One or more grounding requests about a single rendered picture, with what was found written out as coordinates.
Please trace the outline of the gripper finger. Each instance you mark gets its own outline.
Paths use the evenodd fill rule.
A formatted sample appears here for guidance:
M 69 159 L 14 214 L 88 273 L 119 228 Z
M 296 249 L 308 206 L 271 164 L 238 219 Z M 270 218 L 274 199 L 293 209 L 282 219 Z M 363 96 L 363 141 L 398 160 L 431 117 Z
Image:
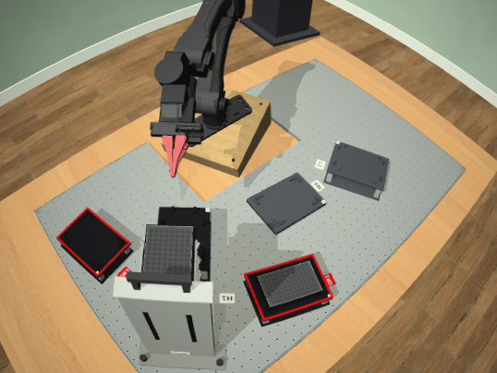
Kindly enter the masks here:
M 177 172 L 178 166 L 179 166 L 182 158 L 184 157 L 186 151 L 188 150 L 188 147 L 189 147 L 189 143 L 188 143 L 187 136 L 176 136 L 174 160 L 173 160 L 173 178 L 176 177 L 176 172 Z
M 174 160 L 174 149 L 175 140 L 173 136 L 163 136 L 164 147 L 169 161 L 170 175 L 173 177 L 173 160 Z

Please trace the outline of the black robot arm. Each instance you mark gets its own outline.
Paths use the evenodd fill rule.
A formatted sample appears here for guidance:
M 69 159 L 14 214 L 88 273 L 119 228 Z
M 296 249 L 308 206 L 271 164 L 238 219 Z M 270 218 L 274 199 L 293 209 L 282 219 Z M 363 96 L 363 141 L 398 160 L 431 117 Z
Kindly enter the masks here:
M 173 52 L 166 51 L 154 69 L 163 87 L 159 122 L 202 123 L 203 141 L 252 113 L 241 95 L 229 100 L 224 97 L 229 39 L 245 6 L 246 0 L 203 0 Z M 202 115 L 195 118 L 195 112 Z

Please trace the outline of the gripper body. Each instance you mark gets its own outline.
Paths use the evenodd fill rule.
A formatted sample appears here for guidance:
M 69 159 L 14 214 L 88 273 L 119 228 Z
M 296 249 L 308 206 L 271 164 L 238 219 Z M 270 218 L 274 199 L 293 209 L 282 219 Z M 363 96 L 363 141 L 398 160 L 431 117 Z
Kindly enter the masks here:
M 201 144 L 204 133 L 202 123 L 151 122 L 150 130 L 152 137 L 187 136 L 189 144 Z

